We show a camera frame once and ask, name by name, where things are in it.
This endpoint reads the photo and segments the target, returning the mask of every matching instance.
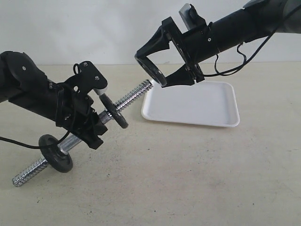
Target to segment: white backdrop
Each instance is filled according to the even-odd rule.
[[[207,22],[243,7],[248,0],[0,0],[0,49],[26,52],[38,64],[136,64],[135,52],[161,21],[193,4]],[[253,61],[299,61],[301,35],[277,34]],[[262,40],[244,45],[253,53]],[[174,48],[151,57],[156,63],[182,63]],[[206,62],[213,62],[215,57]],[[220,62],[241,62],[236,48]]]

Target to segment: beige table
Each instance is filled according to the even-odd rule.
[[[72,65],[40,69],[55,82],[72,75]],[[149,78],[139,66],[99,69],[114,101]],[[72,150],[70,173],[47,168],[21,188],[12,177],[40,153],[2,142],[0,225],[300,225],[300,71],[300,63],[261,63],[213,78],[234,86],[241,123],[232,129],[146,121],[141,98],[123,112],[128,129],[111,121],[99,150]],[[43,134],[65,133],[12,104],[0,109],[1,136],[36,145]]]

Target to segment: plastic tray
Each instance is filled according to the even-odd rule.
[[[145,95],[141,114],[150,121],[215,127],[240,123],[234,88],[226,82],[203,81],[193,86],[154,87]]]

